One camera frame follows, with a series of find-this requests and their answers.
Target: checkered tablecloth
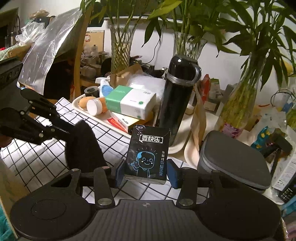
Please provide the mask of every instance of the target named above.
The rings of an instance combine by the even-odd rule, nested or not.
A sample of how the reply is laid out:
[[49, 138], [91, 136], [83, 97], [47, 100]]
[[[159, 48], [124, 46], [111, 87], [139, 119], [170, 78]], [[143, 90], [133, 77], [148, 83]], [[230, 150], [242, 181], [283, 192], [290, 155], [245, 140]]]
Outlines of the checkered tablecloth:
[[[63, 120], [75, 125], [79, 120], [84, 119], [90, 125], [108, 165], [112, 167], [120, 158], [126, 157], [129, 138], [78, 113], [73, 109], [72, 104], [64, 98], [60, 99], [56, 106]], [[51, 125], [50, 121], [43, 117], [37, 117], [36, 120], [45, 126]], [[32, 192], [68, 171], [64, 150], [65, 142], [61, 140], [52, 139], [45, 141], [41, 145], [35, 145], [14, 139], [8, 147], [1, 150], [0, 155], [16, 178], [23, 182], [25, 187]], [[172, 159], [179, 167], [188, 166], [178, 159]], [[176, 202], [180, 193], [180, 190], [172, 189], [168, 180], [165, 185], [124, 180], [119, 189], [112, 188], [111, 190], [116, 204], [120, 199], [170, 199]], [[206, 199], [207, 193], [207, 188], [199, 188], [197, 203], [202, 203]], [[89, 203], [94, 203], [93, 187], [84, 187], [83, 197]]]

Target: white jar lid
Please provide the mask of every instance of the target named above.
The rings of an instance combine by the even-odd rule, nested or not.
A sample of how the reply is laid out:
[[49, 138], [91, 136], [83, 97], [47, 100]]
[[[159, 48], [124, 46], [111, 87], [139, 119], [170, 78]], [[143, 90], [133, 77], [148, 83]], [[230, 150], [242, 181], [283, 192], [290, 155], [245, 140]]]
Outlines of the white jar lid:
[[103, 106], [99, 99], [89, 100], [86, 104], [86, 108], [89, 114], [92, 116], [99, 115], [103, 111]]

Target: black thermos bottle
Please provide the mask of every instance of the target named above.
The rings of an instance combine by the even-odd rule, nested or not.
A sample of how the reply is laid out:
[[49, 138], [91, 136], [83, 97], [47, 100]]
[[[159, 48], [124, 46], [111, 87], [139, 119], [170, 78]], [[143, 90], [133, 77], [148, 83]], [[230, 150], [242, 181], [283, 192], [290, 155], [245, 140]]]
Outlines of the black thermos bottle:
[[200, 77], [197, 61], [179, 55], [171, 59], [157, 121], [159, 127], [170, 128], [170, 146], [175, 141], [193, 86]]

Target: black tape roll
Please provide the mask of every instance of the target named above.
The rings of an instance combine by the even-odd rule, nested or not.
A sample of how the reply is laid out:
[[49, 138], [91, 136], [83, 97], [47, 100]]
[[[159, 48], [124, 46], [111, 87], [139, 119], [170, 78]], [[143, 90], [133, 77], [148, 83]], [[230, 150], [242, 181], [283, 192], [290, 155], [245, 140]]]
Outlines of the black tape roll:
[[86, 88], [84, 90], [84, 93], [85, 93], [86, 97], [88, 97], [88, 96], [94, 96], [96, 98], [100, 97], [100, 91], [97, 86], [91, 86], [91, 87]]

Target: thermos handle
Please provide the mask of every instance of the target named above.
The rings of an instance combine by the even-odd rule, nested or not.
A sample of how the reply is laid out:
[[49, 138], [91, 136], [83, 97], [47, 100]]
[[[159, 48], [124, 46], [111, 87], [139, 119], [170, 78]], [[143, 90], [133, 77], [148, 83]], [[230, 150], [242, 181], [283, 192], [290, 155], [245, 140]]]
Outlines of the thermos handle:
[[202, 69], [195, 63], [191, 63], [192, 67], [195, 69], [195, 77], [193, 78], [193, 80], [183, 80], [183, 79], [179, 79], [175, 76], [173, 76], [170, 73], [167, 73], [167, 78], [179, 85], [184, 85], [184, 86], [194, 86], [200, 79], [201, 75], [202, 75]]

